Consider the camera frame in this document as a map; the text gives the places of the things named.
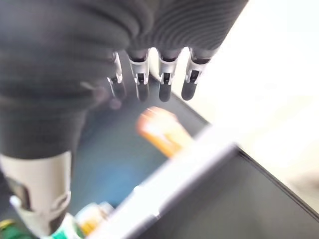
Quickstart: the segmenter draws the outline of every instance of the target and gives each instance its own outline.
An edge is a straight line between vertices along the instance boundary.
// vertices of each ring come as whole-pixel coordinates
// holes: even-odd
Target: robotic hand
[[[176,60],[190,47],[182,97],[247,0],[1,0],[0,162],[10,199],[38,237],[60,226],[70,202],[71,163],[102,82],[125,88],[126,50],[137,95],[147,99],[148,49],[159,51],[159,97],[168,101]]]

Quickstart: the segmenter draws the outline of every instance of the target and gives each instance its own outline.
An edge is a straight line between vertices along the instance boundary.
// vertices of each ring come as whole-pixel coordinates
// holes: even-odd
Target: green object
[[[21,231],[12,220],[0,222],[0,235],[3,239],[34,239],[30,234]]]
[[[76,224],[74,217],[69,213],[65,215],[58,231],[51,235],[52,239],[83,239],[84,237],[85,236]]]

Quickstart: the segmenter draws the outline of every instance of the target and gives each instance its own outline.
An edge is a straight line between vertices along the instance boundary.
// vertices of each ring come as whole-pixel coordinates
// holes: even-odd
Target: black fingertip
[[[121,83],[113,83],[111,85],[113,96],[119,100],[123,100],[126,97],[126,90],[124,82]]]
[[[137,93],[138,99],[140,101],[142,101],[142,102],[146,101],[146,99],[149,97],[149,93],[150,93],[149,85],[148,84],[136,85],[136,93]]]
[[[170,99],[171,85],[160,84],[159,85],[159,99],[162,102],[167,102]]]
[[[184,81],[183,89],[181,90],[181,97],[185,101],[189,101],[191,98],[193,98],[196,87],[197,84],[187,83],[186,81]]]

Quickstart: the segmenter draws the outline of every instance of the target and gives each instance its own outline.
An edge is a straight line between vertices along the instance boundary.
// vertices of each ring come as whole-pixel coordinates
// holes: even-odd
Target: small bottle
[[[81,231],[88,236],[102,221],[106,220],[114,208],[107,202],[90,203],[82,208],[75,219]]]

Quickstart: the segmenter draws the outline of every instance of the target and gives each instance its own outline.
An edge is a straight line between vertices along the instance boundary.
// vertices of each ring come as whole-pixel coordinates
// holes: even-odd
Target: blurry orange object
[[[145,110],[137,121],[137,132],[165,156],[172,157],[192,143],[177,117],[158,107]]]

